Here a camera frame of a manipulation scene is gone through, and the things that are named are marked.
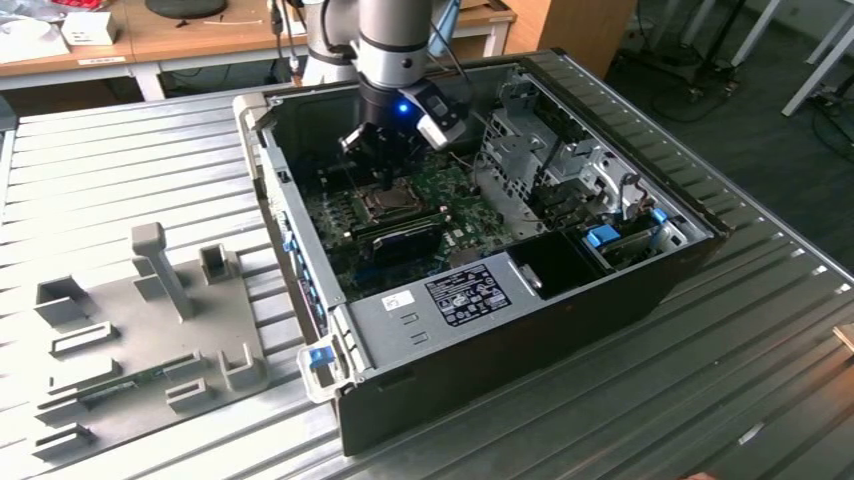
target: metal worktable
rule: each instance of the metal worktable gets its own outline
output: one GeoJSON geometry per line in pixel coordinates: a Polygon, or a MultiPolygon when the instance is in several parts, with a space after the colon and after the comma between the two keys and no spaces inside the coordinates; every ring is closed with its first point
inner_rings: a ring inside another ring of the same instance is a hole
{"type": "Polygon", "coordinates": [[[245,172],[234,92],[26,118],[0,164],[4,478],[46,469],[23,439],[35,420],[20,339],[38,321],[15,313],[23,287],[63,271],[80,272],[86,284],[133,275],[117,245],[143,216],[167,227],[173,261],[207,242],[241,252],[274,386],[56,478],[854,475],[854,368],[832,333],[853,321],[850,276],[569,60],[536,59],[737,227],[654,314],[449,418],[345,458],[331,408],[307,400],[294,363],[302,339],[245,172]]]}

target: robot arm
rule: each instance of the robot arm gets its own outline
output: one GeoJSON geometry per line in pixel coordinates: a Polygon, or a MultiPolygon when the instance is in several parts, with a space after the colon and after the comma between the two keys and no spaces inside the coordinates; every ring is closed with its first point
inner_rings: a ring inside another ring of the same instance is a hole
{"type": "MultiPolygon", "coordinates": [[[[311,60],[339,71],[353,64],[359,80],[359,127],[342,142],[345,152],[382,179],[410,158],[414,137],[423,137],[439,150],[465,132],[466,106],[425,77],[429,51],[441,53],[443,43],[437,41],[433,19],[441,20],[437,30],[449,35],[459,4],[459,0],[306,0],[311,60]]],[[[307,72],[307,83],[313,77],[307,72]]],[[[341,73],[335,77],[346,79],[341,73]]]]}

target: blue clip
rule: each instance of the blue clip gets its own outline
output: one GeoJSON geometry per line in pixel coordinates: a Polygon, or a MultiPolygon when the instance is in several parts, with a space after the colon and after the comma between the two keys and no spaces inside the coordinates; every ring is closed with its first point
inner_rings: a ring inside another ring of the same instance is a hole
{"type": "Polygon", "coordinates": [[[661,208],[653,209],[653,220],[661,225],[668,221],[668,212],[665,212],[661,208]]]}
{"type": "Polygon", "coordinates": [[[610,225],[594,227],[588,232],[588,241],[594,248],[600,248],[606,243],[620,240],[620,232],[610,225]]]}
{"type": "Polygon", "coordinates": [[[333,347],[315,348],[309,352],[309,355],[311,356],[311,363],[309,364],[309,367],[313,370],[335,362],[335,352],[333,351],[333,347]]]}

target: warning label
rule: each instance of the warning label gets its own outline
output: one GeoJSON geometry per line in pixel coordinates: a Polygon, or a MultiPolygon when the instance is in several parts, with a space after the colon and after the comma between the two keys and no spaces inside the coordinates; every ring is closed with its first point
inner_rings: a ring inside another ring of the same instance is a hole
{"type": "Polygon", "coordinates": [[[486,265],[477,265],[435,282],[429,282],[427,291],[437,302],[445,321],[453,327],[511,305],[486,265]]]}

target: green circuit board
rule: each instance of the green circuit board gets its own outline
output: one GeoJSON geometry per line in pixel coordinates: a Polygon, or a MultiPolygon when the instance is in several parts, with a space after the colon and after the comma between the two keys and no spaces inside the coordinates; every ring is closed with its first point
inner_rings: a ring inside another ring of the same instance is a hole
{"type": "Polygon", "coordinates": [[[351,301],[469,263],[513,242],[502,215],[474,187],[470,167],[446,154],[434,154],[418,171],[395,179],[391,192],[370,185],[305,198],[351,301]],[[407,223],[415,214],[421,219],[407,223]],[[366,261],[370,245],[354,240],[353,232],[365,227],[395,232],[427,223],[442,228],[438,250],[399,265],[371,266],[366,261]]]}

